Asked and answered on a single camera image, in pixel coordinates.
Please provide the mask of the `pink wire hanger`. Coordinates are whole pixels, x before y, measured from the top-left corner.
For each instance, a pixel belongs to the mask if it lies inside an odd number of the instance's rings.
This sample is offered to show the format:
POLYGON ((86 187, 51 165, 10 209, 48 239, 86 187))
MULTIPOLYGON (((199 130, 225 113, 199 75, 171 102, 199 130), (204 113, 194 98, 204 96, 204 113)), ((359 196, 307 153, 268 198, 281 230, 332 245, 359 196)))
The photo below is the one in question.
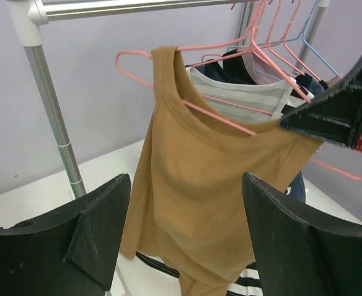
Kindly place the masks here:
MULTIPOLYGON (((145 4, 142 3, 142 2, 139 2, 139 3, 134 2, 134 3, 133 3, 133 7, 134 7, 134 8, 138 8, 138 9, 147 8, 148 10, 154 10, 154 9, 160 10, 160 9, 177 8, 177 7, 179 7, 179 5, 181 5, 181 4, 190 4, 190 3, 191 3, 191 1, 149 1, 149 2, 147 2, 147 3, 145 3, 145 4)), ((235 43, 237 43, 237 42, 239 42, 239 41, 242 41, 242 40, 244 40, 244 39, 246 39, 246 36, 243 36, 243 37, 241 37, 241 38, 239 38, 239 39, 235 39, 235 40, 233 40, 233 41, 229 41, 229 42, 227 42, 227 43, 221 43, 221 44, 218 44, 218 45, 182 47, 182 48, 180 49, 180 51, 194 51, 194 50, 201 50, 201 49, 220 48, 220 47, 224 47, 224 46, 227 46, 227 45, 230 45, 230 44, 235 44, 235 43)), ((135 80, 135 81, 137 81, 138 83, 141 83, 141 84, 147 86, 148 88, 151 88, 151 89, 152 89, 152 88, 154 87, 154 85, 152 85, 152 84, 148 83, 147 81, 145 81, 145 80, 143 80, 143 79, 141 79, 141 78, 139 78, 139 77, 137 77, 137 76, 135 76, 135 75, 127 72, 127 71, 125 71, 124 69, 122 69, 122 68, 119 66, 119 59, 120 59, 120 56, 122 56, 123 54, 140 55, 140 56, 144 56, 144 57, 146 57, 146 58, 148 58, 148 59, 151 59, 152 56, 151 56, 149 53, 144 52, 144 51, 121 51, 121 52, 119 52, 119 53, 116 55, 116 57, 115 57, 115 67, 116 67, 116 69, 117 69, 120 73, 122 73, 123 75, 127 76, 128 78, 131 78, 132 80, 135 80)), ((286 84, 287 84, 289 87, 291 87, 291 89, 296 90, 296 91, 301 95, 301 97, 302 97, 302 99, 303 99, 304 101, 306 101, 307 103, 310 103, 310 102, 311 102, 311 99, 309 99, 309 98, 302 92, 302 89, 299 87, 299 85, 295 82, 295 80, 294 80, 293 78, 287 76, 287 75, 286 75, 282 70, 280 70, 279 67, 277 67, 277 66, 274 66, 274 69, 277 70, 277 71, 279 71, 279 74, 284 77, 284 80, 286 81, 286 84)), ((242 127, 241 125, 238 125, 238 124, 236 124, 236 123, 234 123, 234 122, 231 122, 230 120, 227 120, 227 119, 225 119, 225 118, 223 118, 223 117, 221 117, 221 116, 219 116, 219 115, 215 115, 214 113, 209 112, 208 110, 205 110, 204 108, 199 107, 199 106, 197 106, 197 105, 195 105, 195 104, 193 104, 193 103, 191 103, 191 102, 185 101, 184 99, 182 99, 181 102, 182 102, 184 105, 186 105, 186 106, 188 106, 188 107, 190 107, 190 108, 192 108, 192 109, 194 109, 194 110, 196 110, 196 111, 198 111, 198 112, 200 112, 200 113, 202 113, 202 114, 204 114, 204 115, 207 115, 207 116, 209 116, 209 117, 212 117, 212 118, 214 118, 214 119, 216 119, 216 120, 218 120, 218 121, 220 121, 220 122, 223 122, 223 123, 225 123, 225 124, 227 124, 227 125, 229 125, 229 126, 232 126, 233 128, 239 129, 240 131, 245 132, 245 133, 247 133, 247 134, 249 134, 249 135, 252 135, 252 136, 255 135, 255 133, 254 133, 253 131, 250 131, 249 129, 244 128, 244 127, 242 127)), ((343 171, 343 170, 341 170, 341 169, 339 169, 339 168, 336 168, 336 167, 334 167, 334 166, 331 166, 330 164, 325 163, 325 162, 322 162, 322 161, 317 160, 317 159, 315 159, 315 158, 312 158, 311 161, 314 162, 314 163, 316 163, 316 164, 318 164, 318 165, 321 165, 322 167, 328 168, 328 169, 330 169, 330 170, 332 170, 332 171, 334 171, 334 172, 336 172, 336 173, 339 173, 339 174, 341 174, 341 175, 344 175, 344 176, 346 176, 346 177, 348 177, 348 178, 350 178, 350 179, 354 179, 354 180, 356 180, 356 181, 362 181, 362 176, 352 175, 352 174, 350 174, 350 173, 347 173, 346 171, 343 171)))

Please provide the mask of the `tan tank top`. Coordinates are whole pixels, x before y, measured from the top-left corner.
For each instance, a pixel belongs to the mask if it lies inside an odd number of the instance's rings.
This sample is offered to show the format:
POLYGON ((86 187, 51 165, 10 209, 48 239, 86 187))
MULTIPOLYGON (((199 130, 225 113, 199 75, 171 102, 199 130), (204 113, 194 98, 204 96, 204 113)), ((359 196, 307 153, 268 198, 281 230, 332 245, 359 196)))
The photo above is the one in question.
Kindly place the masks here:
POLYGON ((241 123, 249 135, 181 100, 221 115, 197 92, 176 47, 152 51, 155 107, 134 176, 120 251, 161 258, 183 295, 225 295, 254 262, 242 198, 253 173, 285 191, 321 141, 277 120, 241 123))

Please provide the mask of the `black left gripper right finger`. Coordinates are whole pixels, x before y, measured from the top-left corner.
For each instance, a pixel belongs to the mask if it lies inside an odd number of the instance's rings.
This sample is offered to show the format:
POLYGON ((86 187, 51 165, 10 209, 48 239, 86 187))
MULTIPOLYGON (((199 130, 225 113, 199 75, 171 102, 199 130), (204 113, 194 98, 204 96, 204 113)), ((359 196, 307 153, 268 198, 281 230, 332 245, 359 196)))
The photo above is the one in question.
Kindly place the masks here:
POLYGON ((362 225, 250 173, 242 177, 242 194, 264 295, 362 295, 362 225))

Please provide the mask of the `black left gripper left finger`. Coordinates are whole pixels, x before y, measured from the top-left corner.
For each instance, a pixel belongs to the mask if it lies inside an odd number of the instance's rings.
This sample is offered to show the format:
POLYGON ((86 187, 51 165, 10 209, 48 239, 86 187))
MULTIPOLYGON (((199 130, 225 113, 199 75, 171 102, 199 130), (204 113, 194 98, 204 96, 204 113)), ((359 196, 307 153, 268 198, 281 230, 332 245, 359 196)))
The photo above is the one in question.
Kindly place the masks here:
POLYGON ((0 295, 104 295, 130 200, 120 174, 45 214, 0 228, 0 295))

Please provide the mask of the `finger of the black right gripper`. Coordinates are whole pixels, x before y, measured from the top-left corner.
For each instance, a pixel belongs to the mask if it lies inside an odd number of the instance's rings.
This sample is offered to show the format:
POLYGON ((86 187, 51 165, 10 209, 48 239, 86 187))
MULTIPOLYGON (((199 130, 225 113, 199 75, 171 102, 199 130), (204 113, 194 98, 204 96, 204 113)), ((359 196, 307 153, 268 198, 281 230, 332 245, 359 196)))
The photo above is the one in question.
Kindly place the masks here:
POLYGON ((362 55, 337 84, 285 114, 280 127, 362 151, 362 55))

